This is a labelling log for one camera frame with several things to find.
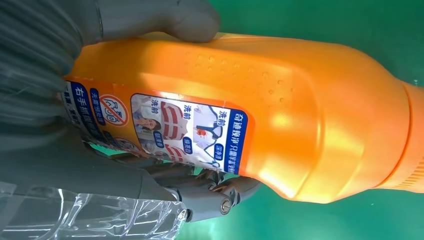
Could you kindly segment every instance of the woman image on label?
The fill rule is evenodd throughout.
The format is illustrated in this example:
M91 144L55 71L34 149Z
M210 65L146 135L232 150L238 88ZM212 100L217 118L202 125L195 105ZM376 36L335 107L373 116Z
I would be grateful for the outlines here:
M162 134L164 140L181 140L187 133L187 120L178 106L160 98L136 94L131 98L132 118L135 131L151 135L153 131Z
M158 147L153 137L154 131L158 131L163 141L183 139L188 132L188 121L183 118L180 107L157 97L136 94L131 98L131 109L141 152L162 160L186 162L186 153L181 148L167 143Z

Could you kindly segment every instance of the metal screw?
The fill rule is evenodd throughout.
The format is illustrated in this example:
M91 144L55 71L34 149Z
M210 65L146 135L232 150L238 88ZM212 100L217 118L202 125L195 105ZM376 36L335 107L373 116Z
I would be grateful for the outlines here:
M187 213L187 210L182 210L179 214L178 214L178 220L180 220L180 221L183 221L183 220L185 220L186 219L186 214Z
M231 210L231 201L228 198L225 198L221 203L221 214L226 215Z

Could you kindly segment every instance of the green surface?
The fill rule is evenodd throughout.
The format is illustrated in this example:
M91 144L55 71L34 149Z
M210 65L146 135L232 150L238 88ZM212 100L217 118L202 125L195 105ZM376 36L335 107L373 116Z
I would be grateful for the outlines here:
M222 32L359 49L424 86L422 0L211 0ZM424 195L370 190L331 204L290 202L263 187L222 218L188 223L177 240L422 240Z

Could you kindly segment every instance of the orange plastic bottle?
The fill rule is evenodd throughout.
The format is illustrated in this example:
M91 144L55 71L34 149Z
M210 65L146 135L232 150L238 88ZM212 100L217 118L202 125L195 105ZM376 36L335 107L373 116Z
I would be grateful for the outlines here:
M295 201L424 191L424 91L346 46L153 34L85 47L66 79L69 117L98 144L252 177Z

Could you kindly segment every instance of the printed photo on label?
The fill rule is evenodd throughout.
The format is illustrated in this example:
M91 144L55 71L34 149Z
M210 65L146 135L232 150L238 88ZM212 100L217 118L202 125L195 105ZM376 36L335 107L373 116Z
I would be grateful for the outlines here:
M238 172L247 127L244 112L135 94L131 97L131 113L141 148L149 156Z

